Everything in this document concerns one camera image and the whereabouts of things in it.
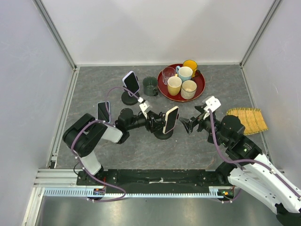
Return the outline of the cream case phone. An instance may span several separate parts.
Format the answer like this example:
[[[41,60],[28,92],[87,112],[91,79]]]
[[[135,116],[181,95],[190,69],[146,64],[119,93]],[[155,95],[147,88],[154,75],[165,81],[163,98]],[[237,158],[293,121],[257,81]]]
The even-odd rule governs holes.
[[[163,127],[163,133],[167,134],[172,131],[175,127],[178,118],[179,107],[175,106],[168,110],[165,115],[165,126]]]

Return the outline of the blue case phone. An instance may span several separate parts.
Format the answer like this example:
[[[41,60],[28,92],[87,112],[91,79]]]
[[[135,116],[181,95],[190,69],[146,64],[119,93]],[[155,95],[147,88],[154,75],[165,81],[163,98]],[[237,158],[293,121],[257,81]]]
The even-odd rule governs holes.
[[[97,103],[97,119],[106,121],[107,123],[111,122],[111,107],[110,107],[110,102],[109,101],[102,101]]]

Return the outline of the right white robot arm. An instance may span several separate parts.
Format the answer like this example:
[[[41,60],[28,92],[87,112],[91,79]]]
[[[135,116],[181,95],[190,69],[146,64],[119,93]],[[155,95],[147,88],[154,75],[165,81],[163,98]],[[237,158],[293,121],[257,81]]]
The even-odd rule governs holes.
[[[284,226],[301,224],[301,190],[281,173],[267,155],[244,135],[245,127],[234,115],[215,119],[208,106],[196,106],[200,115],[179,118],[187,133],[195,127],[208,132],[208,142],[215,145],[227,169],[216,172],[220,185],[230,183],[265,204]]]

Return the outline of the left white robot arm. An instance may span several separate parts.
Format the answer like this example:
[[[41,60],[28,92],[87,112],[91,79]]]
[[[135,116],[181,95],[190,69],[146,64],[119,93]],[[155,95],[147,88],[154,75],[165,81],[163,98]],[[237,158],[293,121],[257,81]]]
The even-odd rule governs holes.
[[[79,158],[80,164],[88,171],[87,180],[93,185],[103,181],[103,166],[98,161],[94,148],[103,139],[122,144],[129,138],[129,131],[145,127],[154,133],[165,126],[165,114],[149,111],[145,115],[140,111],[137,115],[130,108],[121,110],[115,125],[97,120],[86,113],[69,127],[63,134],[63,141]]]

